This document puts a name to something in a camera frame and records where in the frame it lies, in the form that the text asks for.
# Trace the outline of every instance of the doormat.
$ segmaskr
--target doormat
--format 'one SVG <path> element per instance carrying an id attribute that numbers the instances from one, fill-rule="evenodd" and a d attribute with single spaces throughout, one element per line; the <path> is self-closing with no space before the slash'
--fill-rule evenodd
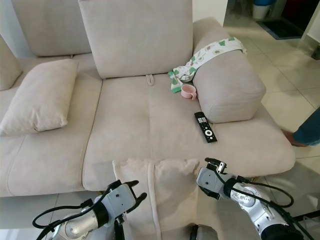
<path id="1" fill-rule="evenodd" d="M 256 23 L 277 40 L 299 39 L 304 34 L 301 29 L 283 19 L 263 20 Z"/>

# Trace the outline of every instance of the sofa seat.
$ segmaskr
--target sofa seat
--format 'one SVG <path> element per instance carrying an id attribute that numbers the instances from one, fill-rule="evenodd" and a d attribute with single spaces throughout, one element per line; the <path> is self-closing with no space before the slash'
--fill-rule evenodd
<path id="1" fill-rule="evenodd" d="M 114 179 L 113 160 L 128 158 L 198 159 L 228 164 L 228 172 L 244 177 L 277 174 L 295 163 L 292 146 L 261 105 L 251 120 L 216 123 L 218 139 L 206 143 L 194 113 L 198 100 L 170 91 L 167 74 L 106 79 L 83 163 L 83 186 L 104 190 Z"/>
<path id="2" fill-rule="evenodd" d="M 3 119 L 26 73 L 40 63 L 63 59 L 20 59 L 23 74 L 14 86 L 0 93 Z M 2 137 L 0 196 L 43 195 L 83 191 L 82 165 L 99 101 L 102 80 L 94 71 L 78 67 L 68 113 L 68 125 L 19 137 Z"/>

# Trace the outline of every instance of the sofa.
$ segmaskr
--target sofa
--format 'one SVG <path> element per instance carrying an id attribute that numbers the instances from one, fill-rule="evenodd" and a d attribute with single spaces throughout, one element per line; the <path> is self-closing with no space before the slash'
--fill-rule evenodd
<path id="1" fill-rule="evenodd" d="M 12 3 L 34 57 L 18 59 L 22 74 L 0 92 L 0 121 L 32 68 L 61 59 L 78 68 L 66 126 L 0 138 L 0 197 L 102 191 L 115 180 L 112 161 L 129 158 L 204 166 L 210 157 L 244 177 L 293 167 L 293 148 L 262 106 L 265 87 L 241 51 L 198 70 L 198 99 L 170 91 L 168 71 L 229 37 L 214 18 L 193 23 L 191 0 Z M 201 111 L 218 142 L 206 143 L 194 117 Z"/>

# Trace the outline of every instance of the remote control button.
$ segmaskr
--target remote control button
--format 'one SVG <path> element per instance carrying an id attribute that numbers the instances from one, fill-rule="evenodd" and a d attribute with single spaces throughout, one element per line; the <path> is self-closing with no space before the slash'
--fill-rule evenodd
<path id="1" fill-rule="evenodd" d="M 207 136 L 212 136 L 212 131 L 205 130 L 204 134 L 207 135 Z"/>

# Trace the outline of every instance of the foot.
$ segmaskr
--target foot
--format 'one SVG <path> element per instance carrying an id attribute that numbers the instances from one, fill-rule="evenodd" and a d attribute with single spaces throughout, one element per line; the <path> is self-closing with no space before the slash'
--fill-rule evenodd
<path id="1" fill-rule="evenodd" d="M 296 141 L 294 139 L 294 136 L 293 136 L 292 132 L 289 132 L 289 131 L 286 131 L 286 130 L 283 130 L 283 129 L 282 129 L 282 132 L 285 135 L 286 139 L 288 139 L 288 141 L 291 143 L 292 146 L 295 146 L 295 147 L 307 147 L 307 145 Z"/>

